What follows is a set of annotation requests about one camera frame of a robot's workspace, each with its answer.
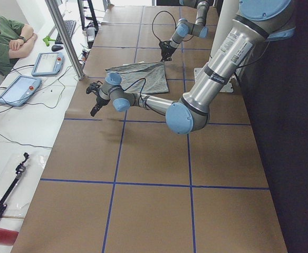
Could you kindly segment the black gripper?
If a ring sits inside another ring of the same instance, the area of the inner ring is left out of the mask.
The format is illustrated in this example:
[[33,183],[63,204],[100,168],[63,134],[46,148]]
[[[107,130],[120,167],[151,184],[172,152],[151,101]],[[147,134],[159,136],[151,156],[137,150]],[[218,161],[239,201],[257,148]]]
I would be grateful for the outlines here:
[[173,47],[171,44],[171,41],[160,41],[159,47],[161,49],[161,61],[172,61],[171,56],[174,54],[176,48]]
[[96,98],[96,102],[96,105],[90,111],[91,116],[95,116],[102,107],[106,106],[109,103],[109,99],[104,99],[98,95]]

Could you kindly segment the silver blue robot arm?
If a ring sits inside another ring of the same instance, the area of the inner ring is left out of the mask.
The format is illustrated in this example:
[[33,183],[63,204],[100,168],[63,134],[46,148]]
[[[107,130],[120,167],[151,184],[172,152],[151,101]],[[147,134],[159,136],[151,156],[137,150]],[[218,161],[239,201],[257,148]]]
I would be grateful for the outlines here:
[[170,40],[159,41],[159,47],[161,49],[161,61],[171,61],[171,57],[175,50],[179,47],[187,35],[200,38],[206,37],[208,33],[208,28],[206,27],[207,13],[209,8],[213,6],[213,3],[214,1],[209,0],[179,1],[179,4],[182,6],[191,7],[197,10],[196,21],[195,23],[191,23],[185,18],[179,19]]
[[240,1],[232,29],[200,70],[194,86],[178,101],[129,93],[121,86],[121,76],[112,72],[102,84],[91,83],[87,87],[86,92],[97,97],[90,114],[95,115],[108,103],[118,112],[138,106],[164,115],[175,133],[188,134],[204,128],[210,117],[210,103],[251,49],[260,42],[284,40],[294,34],[295,10],[295,1]]

